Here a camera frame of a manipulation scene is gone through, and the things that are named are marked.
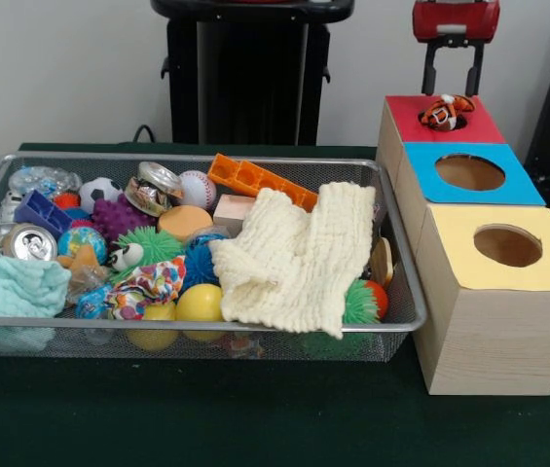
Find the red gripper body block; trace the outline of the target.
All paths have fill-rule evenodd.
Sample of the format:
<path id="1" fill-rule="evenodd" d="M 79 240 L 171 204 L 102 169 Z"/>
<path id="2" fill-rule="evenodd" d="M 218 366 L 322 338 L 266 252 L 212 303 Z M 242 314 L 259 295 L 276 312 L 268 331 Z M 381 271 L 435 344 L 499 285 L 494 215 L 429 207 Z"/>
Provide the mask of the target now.
<path id="1" fill-rule="evenodd" d="M 413 34 L 420 43 L 447 36 L 490 43 L 499 15 L 498 1 L 416 1 L 412 12 Z"/>

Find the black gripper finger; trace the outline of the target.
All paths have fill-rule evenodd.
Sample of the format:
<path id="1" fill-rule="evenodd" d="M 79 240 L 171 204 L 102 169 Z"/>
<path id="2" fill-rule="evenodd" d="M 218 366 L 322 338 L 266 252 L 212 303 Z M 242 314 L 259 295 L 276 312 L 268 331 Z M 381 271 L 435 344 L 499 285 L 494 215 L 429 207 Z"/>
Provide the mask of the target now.
<path id="1" fill-rule="evenodd" d="M 424 57 L 422 73 L 422 93 L 424 95 L 433 95 L 436 83 L 436 68 L 434 61 L 437 51 L 440 49 L 438 44 L 427 44 Z"/>
<path id="2" fill-rule="evenodd" d="M 485 45 L 483 43 L 475 43 L 472 45 L 472 47 L 474 48 L 474 56 L 472 66 L 467 72 L 465 85 L 466 96 L 475 96 L 479 93 L 482 66 L 484 60 Z"/>

